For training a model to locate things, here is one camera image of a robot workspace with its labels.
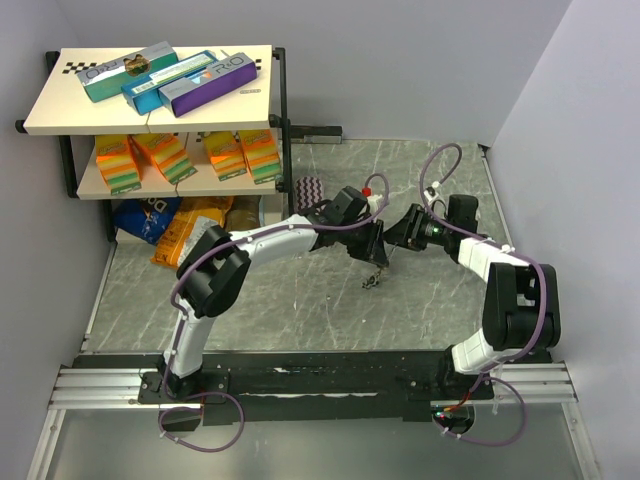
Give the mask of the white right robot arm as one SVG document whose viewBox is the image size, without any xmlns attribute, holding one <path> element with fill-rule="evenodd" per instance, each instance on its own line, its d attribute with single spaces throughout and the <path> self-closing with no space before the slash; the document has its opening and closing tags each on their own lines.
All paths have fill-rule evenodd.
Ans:
<svg viewBox="0 0 640 480">
<path fill-rule="evenodd" d="M 384 233 L 386 243 L 412 251 L 442 247 L 486 285 L 480 328 L 448 347 L 438 364 L 438 390 L 453 399 L 469 390 L 474 376 L 530 352 L 546 351 L 561 336 L 554 267 L 518 258 L 510 246 L 478 235 L 478 206 L 473 196 L 452 195 L 440 221 L 433 211 L 412 204 Z"/>
</svg>

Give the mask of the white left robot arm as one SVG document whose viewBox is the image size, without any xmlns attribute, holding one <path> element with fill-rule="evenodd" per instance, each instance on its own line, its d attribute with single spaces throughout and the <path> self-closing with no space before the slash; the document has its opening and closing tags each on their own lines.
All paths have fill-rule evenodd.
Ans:
<svg viewBox="0 0 640 480">
<path fill-rule="evenodd" d="M 332 200 L 320 200 L 266 227 L 207 229 L 180 264 L 170 294 L 178 320 L 163 354 L 163 392 L 177 402 L 195 395 L 207 337 L 237 300 L 252 268 L 336 243 L 353 259 L 386 267 L 384 223 L 378 216 L 388 204 L 388 192 L 374 195 L 367 187 L 347 186 Z"/>
</svg>

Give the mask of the small key bunch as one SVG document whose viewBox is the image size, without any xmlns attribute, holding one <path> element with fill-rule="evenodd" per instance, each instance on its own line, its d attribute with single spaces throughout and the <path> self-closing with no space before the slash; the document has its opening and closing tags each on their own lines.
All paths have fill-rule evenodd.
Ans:
<svg viewBox="0 0 640 480">
<path fill-rule="evenodd" d="M 377 269 L 362 282 L 362 288 L 369 290 L 379 286 L 386 273 L 386 268 Z"/>
</svg>

